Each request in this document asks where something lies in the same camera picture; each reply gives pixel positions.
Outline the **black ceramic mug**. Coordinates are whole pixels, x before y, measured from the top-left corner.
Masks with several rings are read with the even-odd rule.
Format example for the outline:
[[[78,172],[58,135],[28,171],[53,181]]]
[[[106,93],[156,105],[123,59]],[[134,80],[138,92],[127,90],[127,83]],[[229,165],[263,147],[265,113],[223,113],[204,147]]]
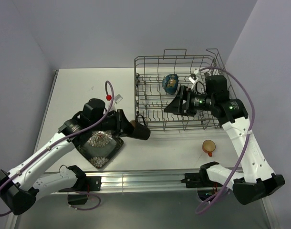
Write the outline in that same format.
[[[148,140],[151,135],[151,130],[148,128],[146,124],[146,120],[143,115],[137,114],[135,119],[130,122],[133,127],[131,134],[129,135],[131,138],[138,140]]]

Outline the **blue patterned bowl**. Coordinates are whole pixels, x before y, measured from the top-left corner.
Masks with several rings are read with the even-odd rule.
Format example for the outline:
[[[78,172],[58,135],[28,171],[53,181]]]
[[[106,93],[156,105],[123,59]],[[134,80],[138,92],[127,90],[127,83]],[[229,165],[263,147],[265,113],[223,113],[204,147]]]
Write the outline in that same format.
[[[175,94],[178,88],[178,75],[169,74],[162,80],[162,87],[168,94]]]

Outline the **small orange cup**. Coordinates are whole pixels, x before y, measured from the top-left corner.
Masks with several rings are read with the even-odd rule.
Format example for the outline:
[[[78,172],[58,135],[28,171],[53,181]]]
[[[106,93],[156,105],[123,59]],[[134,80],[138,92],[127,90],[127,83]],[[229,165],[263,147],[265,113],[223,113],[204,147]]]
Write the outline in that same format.
[[[212,140],[205,140],[202,144],[202,150],[208,154],[209,157],[213,156],[213,152],[216,149],[216,144]]]

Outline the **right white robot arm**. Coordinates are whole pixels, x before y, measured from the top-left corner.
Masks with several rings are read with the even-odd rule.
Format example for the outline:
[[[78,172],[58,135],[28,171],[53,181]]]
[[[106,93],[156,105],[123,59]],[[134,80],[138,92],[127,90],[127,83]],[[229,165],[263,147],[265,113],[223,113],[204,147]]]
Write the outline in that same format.
[[[276,174],[265,159],[243,102],[230,98],[227,79],[223,75],[208,76],[205,86],[203,94],[181,86],[164,112],[181,116],[195,116],[198,111],[211,112],[229,136],[243,172],[210,162],[201,166],[200,183],[204,186],[213,182],[226,184],[242,205],[273,194],[285,184],[285,179]]]

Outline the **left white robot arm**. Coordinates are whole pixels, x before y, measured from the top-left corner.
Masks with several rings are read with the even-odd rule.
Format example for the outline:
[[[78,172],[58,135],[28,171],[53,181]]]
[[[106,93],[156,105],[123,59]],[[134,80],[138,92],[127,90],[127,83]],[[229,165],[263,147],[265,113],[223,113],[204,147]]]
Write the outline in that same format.
[[[77,165],[66,166],[57,174],[42,174],[58,159],[92,140],[92,146],[103,146],[94,136],[103,134],[109,143],[114,138],[145,139],[136,120],[129,121],[122,109],[106,107],[100,99],[91,99],[83,110],[59,127],[53,137],[35,154],[9,171],[0,170],[0,198],[14,215],[29,210],[39,199],[60,191],[85,194],[88,187],[85,172]]]

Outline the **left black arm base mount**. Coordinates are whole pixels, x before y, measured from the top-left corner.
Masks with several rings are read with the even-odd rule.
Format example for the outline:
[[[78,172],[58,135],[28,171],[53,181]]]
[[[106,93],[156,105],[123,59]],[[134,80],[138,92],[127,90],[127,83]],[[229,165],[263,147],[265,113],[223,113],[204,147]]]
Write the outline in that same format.
[[[86,177],[86,183],[80,189],[82,192],[96,192],[101,189],[101,177],[100,176],[88,176]],[[69,205],[85,205],[88,200],[91,200],[91,197],[86,194],[69,194],[67,196],[67,202]]]

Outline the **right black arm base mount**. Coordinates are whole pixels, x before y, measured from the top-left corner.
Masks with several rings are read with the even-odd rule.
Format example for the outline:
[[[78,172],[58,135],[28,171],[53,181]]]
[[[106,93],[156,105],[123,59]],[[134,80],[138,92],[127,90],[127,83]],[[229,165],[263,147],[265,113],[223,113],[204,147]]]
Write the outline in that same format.
[[[180,182],[185,183],[186,188],[212,188],[206,193],[205,191],[197,192],[200,201],[209,205],[220,191],[219,188],[224,185],[228,177],[228,170],[218,162],[210,162],[202,165],[198,172],[185,173],[184,177]]]

